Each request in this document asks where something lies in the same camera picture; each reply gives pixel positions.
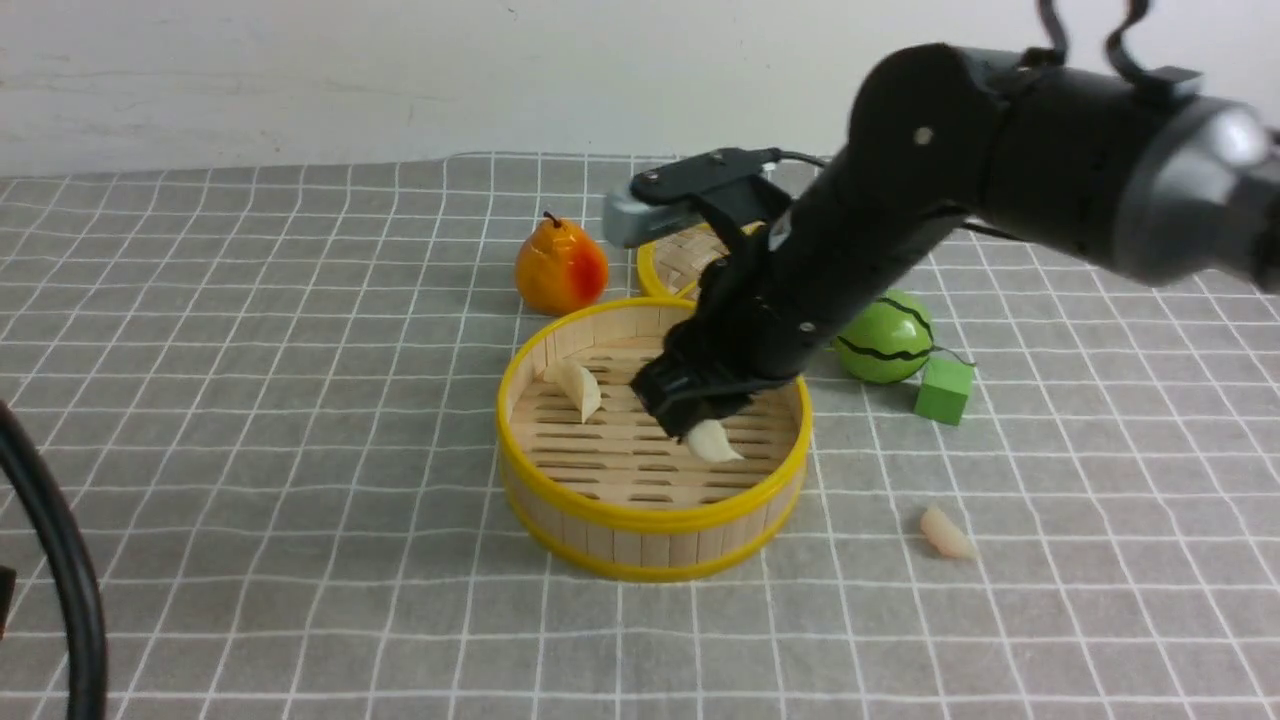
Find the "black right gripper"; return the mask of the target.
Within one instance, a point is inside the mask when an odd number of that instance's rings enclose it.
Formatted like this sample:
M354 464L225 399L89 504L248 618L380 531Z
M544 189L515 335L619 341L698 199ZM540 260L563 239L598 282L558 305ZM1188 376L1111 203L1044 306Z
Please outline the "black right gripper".
M820 176L776 222L701 278L694 314L631 380L682 443L707 419L786 386L851 319L960 227L959 208L900 202L849 176Z

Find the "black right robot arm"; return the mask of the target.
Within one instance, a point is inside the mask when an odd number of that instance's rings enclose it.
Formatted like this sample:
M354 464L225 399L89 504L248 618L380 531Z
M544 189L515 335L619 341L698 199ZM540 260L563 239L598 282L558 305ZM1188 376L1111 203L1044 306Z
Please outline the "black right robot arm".
M782 158L712 150L605 202L616 246L707 223L728 251L631 383L672 438L790 383L970 219L1147 287L1216 269L1277 292L1275 137L1189 70L1102 76L918 45L873 68L845 146L799 196L763 174Z

